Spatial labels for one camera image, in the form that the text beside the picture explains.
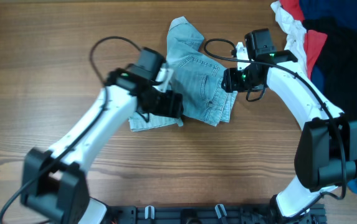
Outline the light blue denim shorts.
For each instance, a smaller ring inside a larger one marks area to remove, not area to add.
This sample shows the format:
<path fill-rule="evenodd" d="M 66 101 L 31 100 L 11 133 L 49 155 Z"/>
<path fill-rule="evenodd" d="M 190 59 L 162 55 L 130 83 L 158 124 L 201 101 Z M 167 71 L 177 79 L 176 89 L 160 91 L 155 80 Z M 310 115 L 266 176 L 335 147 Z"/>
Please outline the light blue denim shorts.
<path fill-rule="evenodd" d="M 211 126 L 228 123 L 237 96 L 226 93 L 226 68 L 199 52 L 204 36 L 183 16 L 170 23 L 166 61 L 174 70 L 170 88 L 183 95 L 183 115 Z"/>

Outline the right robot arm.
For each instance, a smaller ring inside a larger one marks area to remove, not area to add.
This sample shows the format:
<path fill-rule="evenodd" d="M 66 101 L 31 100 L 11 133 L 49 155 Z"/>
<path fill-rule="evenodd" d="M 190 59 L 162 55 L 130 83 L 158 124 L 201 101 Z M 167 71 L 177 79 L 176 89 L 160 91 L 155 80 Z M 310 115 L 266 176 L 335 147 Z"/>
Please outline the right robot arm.
<path fill-rule="evenodd" d="M 308 215 L 324 196 L 343 199 L 348 182 L 357 179 L 357 120 L 346 118 L 319 91 L 291 51 L 275 48 L 268 29 L 246 34 L 230 60 L 238 65 L 224 72 L 223 90 L 250 95 L 271 89 L 302 130 L 295 177 L 271 199 L 270 218 L 276 223 L 293 222 Z"/>

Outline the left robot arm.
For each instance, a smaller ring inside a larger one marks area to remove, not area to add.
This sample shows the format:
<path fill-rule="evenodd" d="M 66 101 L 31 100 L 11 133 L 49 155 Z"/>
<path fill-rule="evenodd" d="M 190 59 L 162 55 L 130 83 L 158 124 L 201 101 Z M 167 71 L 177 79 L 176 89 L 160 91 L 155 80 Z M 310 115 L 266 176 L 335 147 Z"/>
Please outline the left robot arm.
<path fill-rule="evenodd" d="M 86 175 L 120 126 L 135 113 L 179 118 L 183 97 L 167 89 L 172 70 L 164 57 L 143 48 L 138 61 L 109 73 L 79 122 L 45 152 L 24 159 L 20 203 L 52 223 L 111 223 L 107 205 L 91 198 Z"/>

